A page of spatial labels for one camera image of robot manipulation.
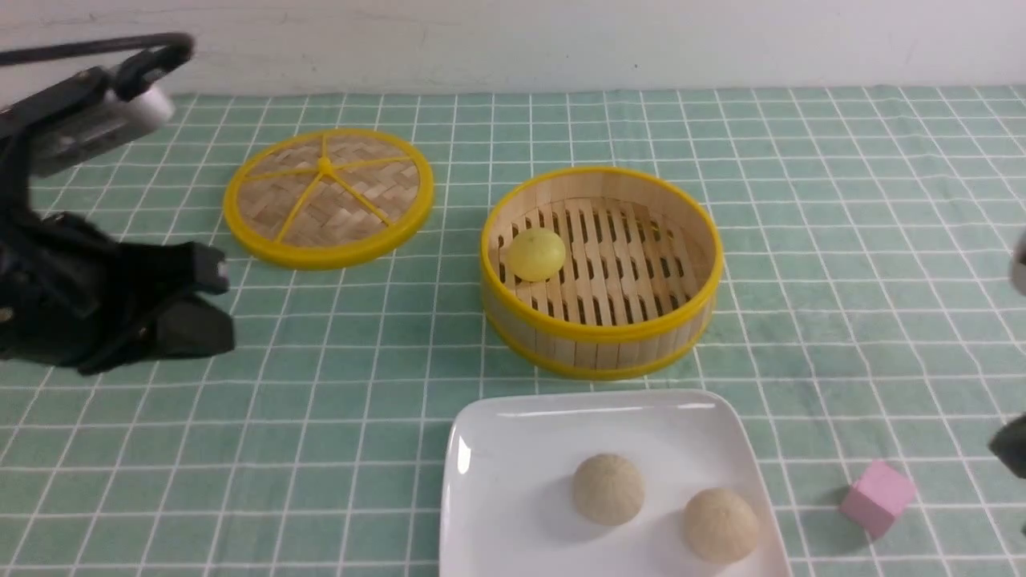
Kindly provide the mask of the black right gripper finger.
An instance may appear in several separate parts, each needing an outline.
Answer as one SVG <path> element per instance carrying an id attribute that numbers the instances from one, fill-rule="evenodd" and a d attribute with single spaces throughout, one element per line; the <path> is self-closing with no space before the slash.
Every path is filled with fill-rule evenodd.
<path id="1" fill-rule="evenodd" d="M 1016 478 L 1026 478 L 1025 430 L 1026 416 L 1020 415 L 1003 424 L 988 443 L 988 449 Z"/>

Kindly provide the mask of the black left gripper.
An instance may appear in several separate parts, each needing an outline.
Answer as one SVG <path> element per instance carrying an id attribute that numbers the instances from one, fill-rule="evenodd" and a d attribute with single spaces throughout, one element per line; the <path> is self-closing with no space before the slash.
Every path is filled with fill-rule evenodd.
<path id="1" fill-rule="evenodd" d="M 236 348 L 233 318 L 195 296 L 117 322 L 116 298 L 230 288 L 215 246 L 114 240 L 77 213 L 2 215 L 2 360 L 78 368 L 218 357 Z"/>

